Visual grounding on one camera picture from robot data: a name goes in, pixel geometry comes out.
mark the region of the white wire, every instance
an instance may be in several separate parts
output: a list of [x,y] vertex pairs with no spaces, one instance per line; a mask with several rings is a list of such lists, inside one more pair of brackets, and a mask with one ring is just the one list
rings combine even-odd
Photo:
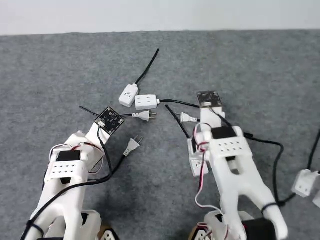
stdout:
[[101,162],[101,166],[99,167],[98,171],[91,172],[92,169],[95,168],[95,167],[93,167],[93,168],[91,169],[91,171],[89,172],[90,175],[96,175],[96,174],[98,174],[98,173],[101,171],[102,166],[104,165],[104,159],[105,159],[105,158],[104,158],[104,156],[103,156],[102,159],[100,160],[100,161],[102,161],[102,162]]
[[62,146],[69,146],[70,149],[72,148],[72,146],[70,144],[66,144],[66,143],[53,146],[49,152],[49,160],[51,160],[51,155],[52,155],[53,150],[56,148],[62,147]]
[[[202,164],[205,164],[205,153],[206,153],[206,152],[203,153]],[[200,203],[198,202],[198,197],[199,197],[199,195],[201,194],[201,192],[202,192],[202,190],[203,190],[203,187],[204,187],[204,171],[203,171],[203,167],[201,167],[201,168],[202,168],[202,171],[201,171],[201,173],[200,173],[201,185],[200,185],[200,189],[199,189],[198,193],[195,195],[195,199],[194,199],[195,204],[197,204],[198,207],[200,207],[200,208],[202,208],[202,209],[206,209],[206,208],[215,209],[215,210],[219,211],[219,213],[220,213],[222,216],[224,216],[224,214],[223,214],[223,212],[222,212],[222,210],[221,210],[220,208],[218,208],[218,207],[216,207],[216,206],[213,206],[213,205],[202,205],[202,204],[200,204]]]

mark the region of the red wire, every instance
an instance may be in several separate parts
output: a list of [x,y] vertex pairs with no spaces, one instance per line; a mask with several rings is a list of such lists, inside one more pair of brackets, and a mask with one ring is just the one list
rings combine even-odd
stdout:
[[204,175],[204,166],[205,166],[205,153],[203,153],[203,157],[202,157],[202,164],[201,164],[201,169],[200,169],[200,181],[199,181],[199,188],[198,188],[198,192],[200,191],[201,185],[203,184],[203,175]]
[[226,239],[227,239],[228,235],[229,235],[229,225],[227,226],[226,234],[225,234],[224,240],[226,240]]
[[79,148],[80,147],[80,145],[78,145],[78,146],[74,146],[73,148],[71,148],[71,150],[70,151],[74,151],[74,150],[76,150],[77,148]]
[[[92,143],[89,143],[89,142],[80,142],[81,144],[84,144],[84,145],[88,145],[88,146],[91,146],[91,147],[94,147],[98,150],[101,151],[101,149],[99,147],[97,147],[96,145],[92,144]],[[77,148],[81,147],[81,145],[77,145],[77,146],[74,146],[73,148],[71,148],[71,151],[74,151],[76,150]]]

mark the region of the wire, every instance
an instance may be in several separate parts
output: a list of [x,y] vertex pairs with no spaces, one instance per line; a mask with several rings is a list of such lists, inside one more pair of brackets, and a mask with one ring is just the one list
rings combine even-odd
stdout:
[[142,73],[142,75],[135,81],[135,84],[138,85],[138,83],[146,76],[146,74],[148,73],[149,69],[151,68],[151,65],[154,63],[158,53],[159,53],[159,48],[156,50],[155,54],[153,55],[153,58],[151,59],[151,61],[149,62],[148,66],[146,67],[146,69],[144,70],[144,72]]
[[53,146],[49,151],[49,161],[51,160],[51,157],[52,157],[52,154],[54,152],[54,149],[60,148],[60,147],[63,147],[63,146],[68,146],[70,149],[72,148],[72,146],[70,144],[66,144],[66,143],[58,144],[58,145]]
[[[99,169],[98,169],[97,171],[95,171],[95,172],[92,172],[92,170],[93,170],[93,169],[98,165],[98,163],[100,163],[100,162],[101,162],[101,165],[100,165]],[[98,174],[98,173],[101,171],[103,165],[104,165],[104,157],[102,157],[102,158],[96,163],[96,165],[94,165],[94,167],[91,169],[91,171],[89,171],[89,174],[91,174],[91,175],[96,175],[96,174]]]
[[197,193],[196,196],[195,196],[194,201],[195,201],[195,203],[198,205],[198,207],[200,207],[200,208],[202,208],[202,209],[205,209],[205,208],[215,209],[215,210],[217,210],[222,216],[224,216],[223,212],[222,212],[221,209],[219,209],[218,207],[213,206],[213,205],[201,205],[201,204],[198,202],[198,197],[199,197],[199,195],[201,194],[201,192],[202,192],[202,190],[203,190],[203,187],[204,187],[205,154],[206,154],[206,152],[204,152],[203,155],[202,155],[202,164],[201,164],[201,170],[200,170],[199,189],[198,189],[198,193]]
[[187,130],[185,129],[184,125],[179,121],[178,117],[175,115],[174,111],[168,106],[165,105],[165,107],[168,109],[168,111],[172,114],[176,122],[179,124],[181,130],[183,131],[184,135],[186,136],[187,139],[190,138],[190,135],[188,134]]
[[[233,125],[228,120],[226,120],[220,114],[216,113],[212,108],[210,109],[210,111],[213,112],[214,114],[216,114],[228,127],[230,127],[230,128],[233,127]],[[255,142],[264,143],[264,144],[271,144],[271,145],[276,145],[276,146],[280,147],[280,151],[277,154],[277,156],[276,156],[276,158],[274,160],[274,163],[273,163],[272,185],[273,185],[273,194],[274,194],[275,202],[278,204],[279,207],[284,207],[286,205],[286,203],[291,201],[296,196],[296,194],[293,193],[293,194],[289,195],[285,200],[280,200],[279,199],[278,184],[277,184],[277,167],[278,167],[279,160],[280,160],[280,158],[282,156],[282,153],[285,150],[285,147],[279,142],[269,141],[269,140],[261,140],[261,139],[255,138],[255,137],[253,137],[252,134],[245,133],[243,135],[244,135],[245,138],[247,138],[249,140],[252,140],[252,141],[255,141]]]
[[103,141],[102,141],[101,138],[100,138],[100,135],[99,135],[100,129],[101,129],[101,127],[99,126],[98,131],[97,131],[97,137],[98,137],[98,139],[99,139],[99,141],[100,141],[101,147],[103,148],[106,161],[108,162],[109,174],[110,174],[111,177],[112,177],[112,175],[113,175],[113,172],[112,172],[112,164],[111,164],[111,160],[110,160],[108,151],[107,151],[107,149],[106,149],[106,146],[105,146],[105,144],[103,143]]
[[227,119],[225,119],[220,114],[216,113],[212,108],[210,108],[210,111],[213,112],[215,115],[217,115],[221,119],[221,121],[224,122],[229,128],[233,127],[233,125]]
[[[104,146],[103,142],[102,142],[102,147],[103,147],[103,150],[105,151],[106,158],[110,160],[109,155],[108,155],[108,151],[107,151],[106,147]],[[55,200],[57,200],[61,195],[63,195],[64,193],[66,193],[67,191],[69,191],[71,189],[75,189],[75,188],[79,188],[79,187],[83,187],[83,186],[98,185],[98,184],[102,184],[102,183],[105,183],[105,182],[109,181],[111,179],[111,177],[113,176],[113,174],[115,174],[116,171],[119,169],[119,167],[122,164],[124,159],[125,159],[125,156],[122,156],[121,159],[118,161],[117,165],[115,166],[114,170],[111,171],[107,176],[102,177],[100,179],[97,179],[95,181],[83,182],[83,183],[79,183],[79,184],[75,184],[75,185],[66,187],[65,189],[63,189],[59,193],[57,193],[53,198],[51,198],[46,204],[44,204],[39,209],[39,211],[33,216],[33,218],[31,218],[27,222],[26,228],[25,228],[20,240],[25,240],[26,239],[29,230],[33,227],[33,224],[38,219],[38,217],[44,212],[44,210],[46,210],[46,208],[48,206],[50,206],[50,204],[52,204]]]
[[186,105],[186,106],[197,108],[197,109],[200,108],[198,105],[188,103],[185,101],[173,100],[173,99],[162,99],[162,100],[160,100],[160,103],[175,103],[175,104],[182,104],[182,105]]
[[98,113],[95,113],[95,112],[89,110],[88,108],[85,108],[84,106],[79,106],[79,108],[81,108],[82,110],[85,110],[86,112],[92,114],[93,116],[96,116],[96,117],[100,116]]
[[[85,110],[86,112],[90,113],[90,114],[93,115],[93,116],[96,116],[96,117],[99,117],[99,116],[100,116],[100,114],[95,113],[95,112],[89,110],[88,108],[86,108],[86,107],[84,107],[84,106],[79,106],[79,108],[81,108],[82,110]],[[121,116],[121,117],[132,117],[132,113],[121,114],[120,116]]]
[[317,134],[317,136],[315,138],[315,142],[313,144],[313,147],[312,147],[312,150],[311,150],[311,153],[310,153],[310,156],[309,156],[308,165],[307,165],[306,169],[309,169],[309,170],[311,169],[312,161],[314,159],[314,155],[315,155],[319,140],[320,140],[320,129],[319,129],[318,134]]
[[279,207],[284,207],[286,205],[286,203],[291,201],[296,196],[296,194],[293,193],[289,197],[287,197],[285,200],[279,199],[278,185],[277,185],[277,167],[278,167],[279,160],[282,156],[282,153],[285,150],[285,147],[281,143],[276,142],[276,141],[261,140],[261,139],[255,138],[255,137],[248,137],[248,136],[247,136],[247,139],[255,141],[255,142],[263,143],[263,144],[271,144],[271,145],[276,145],[276,146],[280,147],[280,151],[277,154],[277,156],[274,160],[274,163],[273,163],[272,184],[273,184],[273,194],[274,194],[275,202],[278,204]]
[[39,227],[38,225],[31,223],[31,227],[34,227],[35,229],[37,229],[41,233],[42,238],[45,236],[44,230],[41,227]]
[[128,113],[128,114],[121,114],[121,117],[132,117],[132,113]]

